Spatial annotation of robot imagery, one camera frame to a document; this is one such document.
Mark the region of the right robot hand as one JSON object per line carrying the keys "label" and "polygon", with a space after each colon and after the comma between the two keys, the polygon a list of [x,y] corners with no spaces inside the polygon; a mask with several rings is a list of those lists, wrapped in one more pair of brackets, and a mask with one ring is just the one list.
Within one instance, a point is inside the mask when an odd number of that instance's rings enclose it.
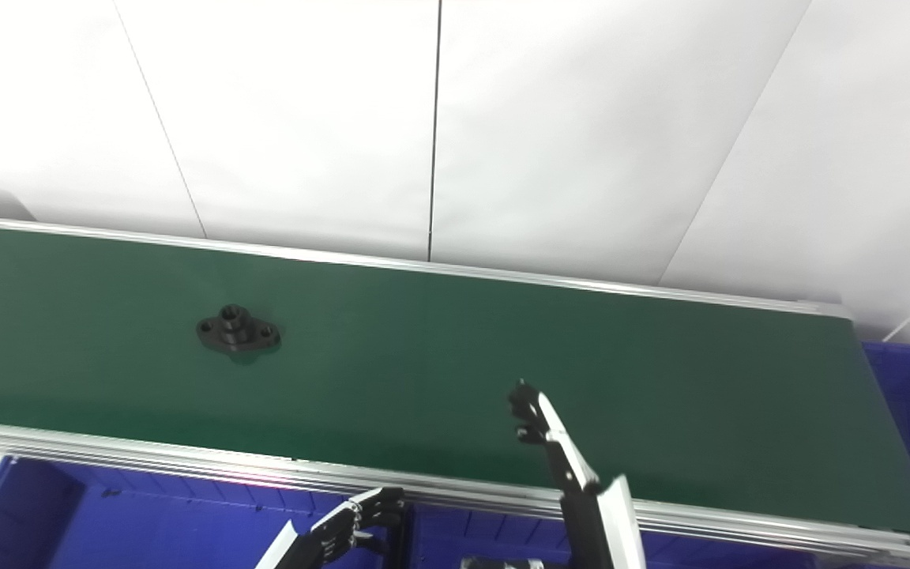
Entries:
{"label": "right robot hand", "polygon": [[549,397],[523,379],[508,396],[521,424],[521,443],[539,444],[560,490],[559,506],[570,545],[567,568],[644,568],[645,553],[625,476],[608,486],[585,460]]}

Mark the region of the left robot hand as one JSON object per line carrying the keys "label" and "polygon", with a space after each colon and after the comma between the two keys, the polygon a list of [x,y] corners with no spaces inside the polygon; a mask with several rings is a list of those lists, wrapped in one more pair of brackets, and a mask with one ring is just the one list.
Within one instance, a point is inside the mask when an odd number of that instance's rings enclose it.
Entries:
{"label": "left robot hand", "polygon": [[373,488],[353,495],[319,518],[306,533],[297,532],[292,522],[286,522],[255,566],[324,568],[355,548],[389,557],[393,546],[369,529],[400,527],[405,511],[405,492],[400,487]]}

